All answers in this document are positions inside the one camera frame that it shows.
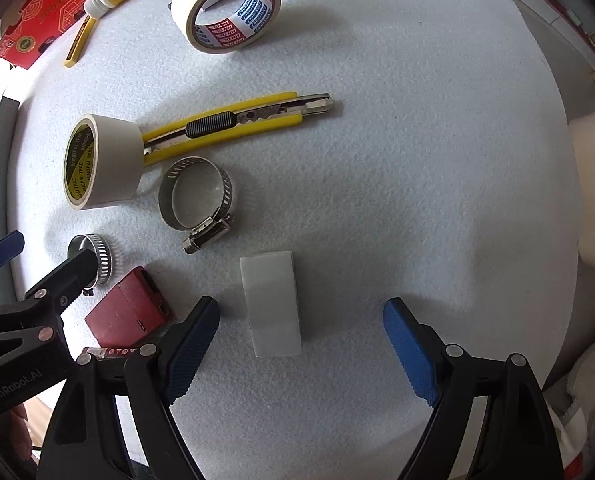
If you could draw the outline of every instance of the metal hose clamp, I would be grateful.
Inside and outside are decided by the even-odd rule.
[[[82,293],[85,296],[92,296],[94,294],[94,286],[102,285],[109,279],[111,272],[113,272],[113,259],[111,258],[111,251],[108,244],[99,235],[76,235],[68,244],[66,256],[68,258],[74,256],[81,249],[90,249],[95,253],[98,259],[98,272],[95,279],[86,285]]]
[[[182,224],[175,215],[173,195],[175,182],[180,175],[195,164],[208,164],[216,170],[222,180],[222,200],[218,208],[211,212],[206,219],[194,226]],[[176,231],[188,231],[189,236],[184,240],[182,247],[187,254],[193,254],[199,251],[209,242],[216,240],[228,231],[229,224],[232,222],[232,216],[228,210],[233,200],[233,187],[231,180],[222,168],[217,167],[210,160],[201,156],[188,156],[181,158],[172,165],[164,175],[160,190],[158,193],[158,202],[162,219],[169,227]]]

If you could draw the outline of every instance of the red box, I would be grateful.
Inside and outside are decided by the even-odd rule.
[[[130,348],[161,327],[170,309],[144,267],[124,276],[84,318],[102,347]]]
[[[53,41],[84,16],[85,1],[27,0],[18,22],[2,31],[0,57],[14,65],[30,67]]]

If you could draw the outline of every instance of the white cloth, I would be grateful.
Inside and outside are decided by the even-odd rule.
[[[187,44],[169,1],[113,9],[68,70],[74,27],[10,86],[33,88],[10,161],[9,228],[26,237],[18,293],[75,234],[104,236],[116,256],[108,286],[63,315],[72,354],[95,345],[84,316],[133,266],[180,317],[215,297],[220,328],[173,406],[209,480],[397,477],[430,410],[383,330],[392,296],[472,355],[522,352],[544,381],[571,313],[581,199],[561,98],[515,5],[282,0],[260,41],[215,56]],[[76,212],[63,197],[65,145],[84,113],[146,132],[288,90],[338,104],[198,152],[229,173],[237,202],[232,232],[193,256],[159,217],[169,162],[146,170],[126,205]],[[238,261],[277,250],[294,254],[304,350],[256,359]]]

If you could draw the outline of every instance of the masking tape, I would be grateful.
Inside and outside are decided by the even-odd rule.
[[[244,0],[231,17],[210,25],[195,21],[206,0],[171,0],[171,15],[196,49],[224,54],[257,40],[276,18],[280,0]]]
[[[73,129],[64,158],[63,185],[73,209],[92,209],[129,200],[144,164],[136,124],[87,114]]]

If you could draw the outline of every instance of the white bottle cap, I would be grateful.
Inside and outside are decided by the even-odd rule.
[[[99,20],[110,9],[111,7],[107,7],[100,0],[87,0],[84,2],[84,12],[86,12],[94,20]]]

